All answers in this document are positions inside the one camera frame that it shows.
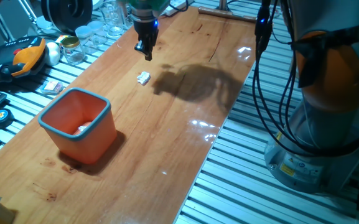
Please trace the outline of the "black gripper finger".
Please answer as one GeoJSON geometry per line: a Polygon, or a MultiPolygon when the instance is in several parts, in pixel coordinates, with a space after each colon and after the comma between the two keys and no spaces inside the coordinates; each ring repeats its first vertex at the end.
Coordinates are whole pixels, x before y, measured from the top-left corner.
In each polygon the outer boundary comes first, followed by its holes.
{"type": "Polygon", "coordinates": [[[152,60],[152,50],[154,46],[155,46],[155,35],[151,34],[147,36],[144,41],[144,50],[146,51],[145,59],[147,61],[152,60]]]}
{"type": "Polygon", "coordinates": [[[147,52],[146,47],[145,47],[143,41],[141,41],[141,40],[135,45],[134,49],[140,53],[147,52]]]}

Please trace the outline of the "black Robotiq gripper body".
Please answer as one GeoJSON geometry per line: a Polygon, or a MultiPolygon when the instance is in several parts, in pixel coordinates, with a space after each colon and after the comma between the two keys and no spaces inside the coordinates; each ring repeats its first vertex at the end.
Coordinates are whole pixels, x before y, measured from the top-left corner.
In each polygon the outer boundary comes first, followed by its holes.
{"type": "Polygon", "coordinates": [[[138,40],[156,40],[159,32],[158,24],[157,19],[148,22],[134,21],[134,29],[138,33],[138,40]]]}

